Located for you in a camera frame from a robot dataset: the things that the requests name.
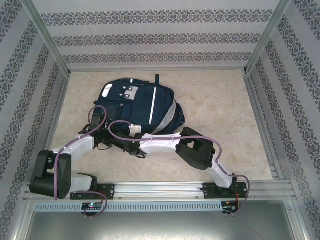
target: wallpaper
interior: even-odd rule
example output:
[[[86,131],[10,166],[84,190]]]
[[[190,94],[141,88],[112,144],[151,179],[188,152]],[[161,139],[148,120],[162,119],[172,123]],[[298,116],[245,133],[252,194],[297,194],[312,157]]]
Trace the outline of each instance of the wallpaper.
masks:
[[[71,70],[245,67],[279,0],[35,0]]]
[[[283,173],[320,239],[320,7],[293,0],[251,73]]]
[[[18,0],[0,3],[0,240],[48,139],[65,76]]]

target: backpack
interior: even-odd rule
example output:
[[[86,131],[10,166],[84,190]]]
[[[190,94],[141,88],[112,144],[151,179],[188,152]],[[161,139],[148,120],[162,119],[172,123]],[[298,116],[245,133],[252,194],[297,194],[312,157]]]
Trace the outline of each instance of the backpack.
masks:
[[[107,122],[125,120],[141,125],[141,132],[148,134],[173,134],[185,123],[181,106],[175,100],[172,89],[159,84],[133,78],[122,78],[107,83],[95,105],[102,105],[107,111]],[[96,108],[94,113],[102,113]],[[128,130],[125,123],[115,124],[120,130]]]

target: black mounting plate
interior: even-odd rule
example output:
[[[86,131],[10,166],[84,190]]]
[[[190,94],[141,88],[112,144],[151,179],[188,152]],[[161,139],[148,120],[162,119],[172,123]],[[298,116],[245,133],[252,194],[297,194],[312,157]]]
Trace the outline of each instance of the black mounting plate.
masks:
[[[213,182],[205,182],[203,185],[203,195],[204,199],[235,199],[236,192],[239,194],[239,199],[244,199],[247,195],[247,184],[245,182],[237,182],[235,184],[235,191],[229,192],[227,190],[223,191],[223,194],[215,194],[215,189],[223,189],[221,187],[218,187]]]
[[[113,200],[115,196],[115,185],[114,184],[98,184],[98,188],[95,192],[103,193],[108,200]],[[71,200],[101,200],[102,197],[98,194],[89,193],[71,193]]]

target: beige marble floor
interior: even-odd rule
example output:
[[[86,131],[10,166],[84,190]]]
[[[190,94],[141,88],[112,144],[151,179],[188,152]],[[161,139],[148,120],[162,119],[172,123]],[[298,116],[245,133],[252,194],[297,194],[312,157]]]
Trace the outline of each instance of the beige marble floor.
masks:
[[[174,90],[186,119],[183,127],[219,141],[223,147],[221,161],[230,171],[250,180],[272,179],[240,70],[72,73],[52,149],[74,139],[87,124],[93,101],[107,82],[120,78],[151,82],[155,74],[160,74],[161,84]],[[159,153],[139,159],[116,147],[94,149],[80,158],[72,171],[96,175],[100,182],[213,180],[176,154]]]

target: enclosure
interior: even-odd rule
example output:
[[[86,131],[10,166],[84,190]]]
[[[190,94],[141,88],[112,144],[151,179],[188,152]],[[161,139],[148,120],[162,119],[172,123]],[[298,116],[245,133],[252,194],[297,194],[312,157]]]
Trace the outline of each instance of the enclosure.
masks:
[[[319,4],[3,0],[1,239],[320,239]],[[205,198],[214,179],[176,154],[116,147],[72,165],[114,184],[98,219],[89,200],[30,192],[39,151],[77,136],[106,83],[156,74],[183,108],[177,132],[219,141],[249,178],[241,213],[221,214],[233,199]]]

